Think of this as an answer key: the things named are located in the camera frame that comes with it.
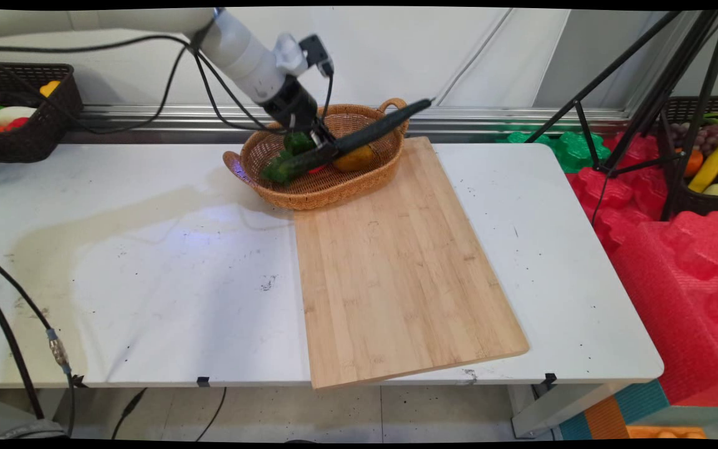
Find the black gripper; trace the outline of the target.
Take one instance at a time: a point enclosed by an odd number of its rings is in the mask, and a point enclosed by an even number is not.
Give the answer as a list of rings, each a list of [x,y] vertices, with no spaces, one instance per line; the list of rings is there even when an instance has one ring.
[[[263,102],[263,110],[281,126],[279,130],[271,130],[271,133],[307,132],[307,153],[321,147],[333,152],[338,150],[336,137],[317,115],[315,99],[296,77],[285,76],[279,91]]]

